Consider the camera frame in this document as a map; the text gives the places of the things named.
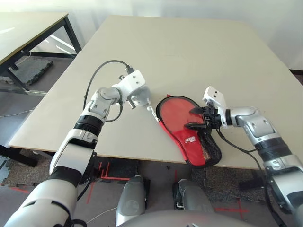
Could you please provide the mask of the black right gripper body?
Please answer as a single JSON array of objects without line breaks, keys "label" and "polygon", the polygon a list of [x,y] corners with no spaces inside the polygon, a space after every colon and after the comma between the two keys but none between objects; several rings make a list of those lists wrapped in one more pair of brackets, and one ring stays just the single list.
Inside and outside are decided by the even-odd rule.
[{"label": "black right gripper body", "polygon": [[222,125],[218,109],[214,107],[203,107],[203,118],[208,130],[219,129]]}]

